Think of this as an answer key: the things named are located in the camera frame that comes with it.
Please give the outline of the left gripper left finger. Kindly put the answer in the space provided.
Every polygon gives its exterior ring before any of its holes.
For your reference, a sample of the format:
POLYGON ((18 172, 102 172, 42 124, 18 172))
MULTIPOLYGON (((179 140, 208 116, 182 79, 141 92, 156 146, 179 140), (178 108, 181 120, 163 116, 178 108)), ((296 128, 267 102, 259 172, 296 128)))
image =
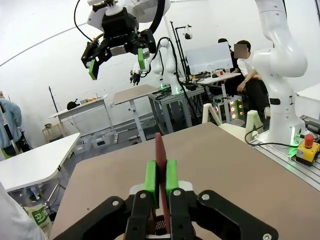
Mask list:
POLYGON ((145 182, 127 199, 111 196, 55 237, 56 240, 145 240, 156 232, 159 191, 156 162, 149 161, 145 182))

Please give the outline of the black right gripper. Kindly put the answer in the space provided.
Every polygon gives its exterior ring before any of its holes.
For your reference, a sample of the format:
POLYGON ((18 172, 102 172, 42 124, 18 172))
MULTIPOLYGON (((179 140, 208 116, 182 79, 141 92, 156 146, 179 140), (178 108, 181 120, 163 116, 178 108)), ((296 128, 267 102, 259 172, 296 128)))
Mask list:
POLYGON ((157 44, 150 29, 140 32, 137 18, 126 8, 108 8, 101 23, 103 41, 88 42, 81 56, 81 61, 92 80, 98 79, 100 65, 113 55, 112 48, 124 48, 121 53, 137 55, 141 70, 145 69, 144 49, 150 54, 157 52, 157 44))

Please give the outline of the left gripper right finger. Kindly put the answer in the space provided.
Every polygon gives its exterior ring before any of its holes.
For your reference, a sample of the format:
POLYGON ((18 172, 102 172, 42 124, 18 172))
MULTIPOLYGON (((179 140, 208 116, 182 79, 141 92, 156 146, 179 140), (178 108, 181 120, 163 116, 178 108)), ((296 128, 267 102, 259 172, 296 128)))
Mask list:
POLYGON ((192 184, 179 186, 177 162, 166 164, 166 195, 169 204, 170 232, 173 240, 194 240, 196 223, 221 240, 277 240, 278 231, 246 212, 213 190, 200 194, 192 184))

